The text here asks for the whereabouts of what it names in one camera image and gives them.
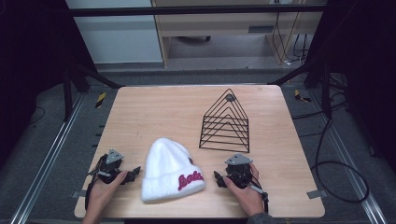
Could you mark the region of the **black metal stand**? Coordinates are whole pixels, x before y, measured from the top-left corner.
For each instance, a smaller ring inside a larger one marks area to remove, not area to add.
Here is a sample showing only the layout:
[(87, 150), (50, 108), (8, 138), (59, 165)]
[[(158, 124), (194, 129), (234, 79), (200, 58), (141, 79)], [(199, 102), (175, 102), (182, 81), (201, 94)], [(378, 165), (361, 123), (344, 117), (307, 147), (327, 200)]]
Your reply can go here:
[(288, 80), (297, 77), (302, 73), (307, 73), (304, 85), (310, 89), (321, 81), (321, 109), (328, 119), (332, 118), (332, 107), (330, 99), (330, 66), (325, 63), (308, 62), (296, 68), (285, 76), (269, 82), (269, 85), (283, 85)]
[(121, 88), (121, 84), (102, 77), (97, 71), (93, 71), (81, 64), (70, 63), (64, 68), (63, 71), (64, 121), (68, 121), (71, 118), (73, 112), (71, 84), (75, 85), (75, 87), (78, 89), (78, 92), (87, 92), (90, 89), (90, 85), (85, 76), (92, 77), (111, 89)]

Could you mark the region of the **white knit beanie hat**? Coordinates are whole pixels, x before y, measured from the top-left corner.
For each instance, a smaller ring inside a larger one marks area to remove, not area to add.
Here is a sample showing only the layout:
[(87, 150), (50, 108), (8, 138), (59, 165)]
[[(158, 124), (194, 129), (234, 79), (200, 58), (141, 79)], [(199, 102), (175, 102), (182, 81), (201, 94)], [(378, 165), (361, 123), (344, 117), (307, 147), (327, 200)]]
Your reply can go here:
[(204, 188), (203, 172), (185, 147), (168, 138), (159, 138), (151, 145), (141, 185), (144, 203), (183, 198)]

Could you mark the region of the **person's left hand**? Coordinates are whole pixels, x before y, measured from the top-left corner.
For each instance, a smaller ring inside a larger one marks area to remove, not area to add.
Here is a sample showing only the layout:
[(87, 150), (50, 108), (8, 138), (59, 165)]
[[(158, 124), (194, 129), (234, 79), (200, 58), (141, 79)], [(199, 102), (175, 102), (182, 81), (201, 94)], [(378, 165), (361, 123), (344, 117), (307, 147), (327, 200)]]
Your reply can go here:
[(89, 203), (86, 210), (85, 217), (82, 220), (101, 220), (102, 212), (111, 201), (120, 183), (127, 176), (127, 171), (122, 171), (109, 184), (101, 180), (95, 182), (89, 196)]

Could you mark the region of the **person's right hand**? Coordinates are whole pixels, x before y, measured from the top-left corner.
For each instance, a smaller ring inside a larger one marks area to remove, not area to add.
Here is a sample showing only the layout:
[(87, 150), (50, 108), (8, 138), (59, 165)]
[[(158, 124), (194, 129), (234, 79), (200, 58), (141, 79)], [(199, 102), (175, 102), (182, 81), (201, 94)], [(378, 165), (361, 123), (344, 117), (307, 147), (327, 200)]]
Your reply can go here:
[(253, 217), (264, 212), (262, 195), (259, 192), (251, 187), (240, 189), (226, 176), (223, 177), (223, 181), (226, 184), (227, 189), (235, 196), (241, 206), (241, 209), (248, 217)]

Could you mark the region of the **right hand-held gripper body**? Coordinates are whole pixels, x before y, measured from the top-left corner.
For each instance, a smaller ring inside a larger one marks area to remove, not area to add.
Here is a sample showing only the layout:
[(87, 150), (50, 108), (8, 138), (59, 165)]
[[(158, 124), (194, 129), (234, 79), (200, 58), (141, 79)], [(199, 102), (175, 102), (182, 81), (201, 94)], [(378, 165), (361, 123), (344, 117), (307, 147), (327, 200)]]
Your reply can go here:
[(227, 177), (240, 189), (245, 189), (252, 180), (250, 164), (252, 159), (240, 153), (235, 153), (225, 161)]

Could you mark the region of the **white cabinet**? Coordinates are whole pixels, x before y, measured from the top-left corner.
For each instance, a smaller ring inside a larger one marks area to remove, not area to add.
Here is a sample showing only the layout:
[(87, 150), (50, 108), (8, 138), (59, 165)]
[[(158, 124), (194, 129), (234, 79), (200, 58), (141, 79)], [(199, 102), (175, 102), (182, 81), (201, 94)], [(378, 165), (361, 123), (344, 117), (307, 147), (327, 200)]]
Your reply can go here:
[[(70, 9), (151, 7), (150, 0), (66, 0)], [(95, 64), (161, 63), (152, 16), (75, 17)]]

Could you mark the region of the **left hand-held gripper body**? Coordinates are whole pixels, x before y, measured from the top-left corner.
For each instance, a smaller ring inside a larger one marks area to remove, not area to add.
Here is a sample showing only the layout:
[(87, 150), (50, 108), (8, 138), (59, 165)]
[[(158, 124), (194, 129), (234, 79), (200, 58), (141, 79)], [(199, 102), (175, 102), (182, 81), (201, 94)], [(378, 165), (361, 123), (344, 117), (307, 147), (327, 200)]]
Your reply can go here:
[(107, 154), (104, 154), (99, 159), (93, 170), (89, 172), (89, 175), (92, 176), (92, 183), (98, 179), (106, 184), (111, 183), (120, 173), (120, 165), (123, 158), (123, 155), (111, 148)]

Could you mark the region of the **light wooden desk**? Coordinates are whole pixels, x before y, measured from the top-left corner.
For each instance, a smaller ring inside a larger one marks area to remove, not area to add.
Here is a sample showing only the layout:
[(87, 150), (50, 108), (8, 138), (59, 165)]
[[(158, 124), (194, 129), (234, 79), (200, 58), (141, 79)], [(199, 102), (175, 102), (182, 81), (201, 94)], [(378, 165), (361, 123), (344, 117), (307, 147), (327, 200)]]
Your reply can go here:
[[(154, 7), (314, 5), (327, 0), (150, 0)], [(321, 12), (231, 13), (157, 15), (157, 33), (163, 62), (169, 63), (173, 37), (213, 35), (265, 35), (277, 63), (289, 59), (288, 51), (297, 35), (316, 32)]]

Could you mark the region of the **black horizontal frame bar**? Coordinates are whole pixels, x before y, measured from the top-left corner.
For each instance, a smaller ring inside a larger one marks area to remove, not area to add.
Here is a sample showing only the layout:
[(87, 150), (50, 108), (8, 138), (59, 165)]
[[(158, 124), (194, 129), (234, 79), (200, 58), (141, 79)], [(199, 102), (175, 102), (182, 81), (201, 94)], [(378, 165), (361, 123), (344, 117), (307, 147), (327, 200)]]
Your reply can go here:
[(271, 6), (191, 6), (191, 7), (119, 7), (69, 9), (74, 17), (101, 16), (146, 16), (146, 15), (192, 15), (227, 13), (273, 13), (273, 12), (319, 12), (327, 6), (314, 5), (271, 5)]

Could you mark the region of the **black curtain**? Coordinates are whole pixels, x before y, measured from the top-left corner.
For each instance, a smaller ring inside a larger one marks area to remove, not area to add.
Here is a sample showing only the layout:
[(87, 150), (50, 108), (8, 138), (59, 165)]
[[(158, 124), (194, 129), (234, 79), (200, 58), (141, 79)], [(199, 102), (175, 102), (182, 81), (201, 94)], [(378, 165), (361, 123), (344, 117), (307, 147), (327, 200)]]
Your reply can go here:
[(0, 169), (69, 64), (95, 68), (66, 0), (0, 0)]
[(308, 58), (333, 36), (326, 61), (375, 152), (396, 174), (396, 0), (327, 0)]

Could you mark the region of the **silver metal floor rail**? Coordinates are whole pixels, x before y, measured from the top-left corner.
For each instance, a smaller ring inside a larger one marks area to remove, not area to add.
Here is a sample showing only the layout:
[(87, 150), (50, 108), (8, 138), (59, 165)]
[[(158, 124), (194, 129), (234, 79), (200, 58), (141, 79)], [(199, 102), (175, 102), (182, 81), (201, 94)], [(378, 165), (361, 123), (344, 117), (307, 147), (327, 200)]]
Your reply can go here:
[(21, 204), (12, 216), (9, 224), (25, 224), (35, 203), (40, 195), (44, 185), (50, 175), (52, 167), (54, 166), (61, 149), (63, 148), (64, 142), (69, 135), (72, 126), (77, 118), (77, 115), (81, 109), (82, 102), (85, 98), (84, 93), (79, 93), (75, 102), (72, 104), (72, 111), (68, 119), (63, 122), (59, 132), (55, 136), (52, 142), (49, 152), (43, 160), (39, 170), (37, 171), (35, 178), (23, 197)]
[(358, 172), (355, 162), (347, 152), (347, 147), (342, 141), (339, 132), (333, 125), (329, 124), (327, 125), (325, 133), (330, 135), (334, 145), (334, 150), (343, 167), (346, 169), (346, 174), (358, 197), (361, 199), (364, 195), (367, 195), (366, 199), (361, 202), (367, 217), (370, 219), (372, 224), (389, 224), (375, 200), (375, 197), (371, 193), (369, 185), (365, 183), (361, 173)]

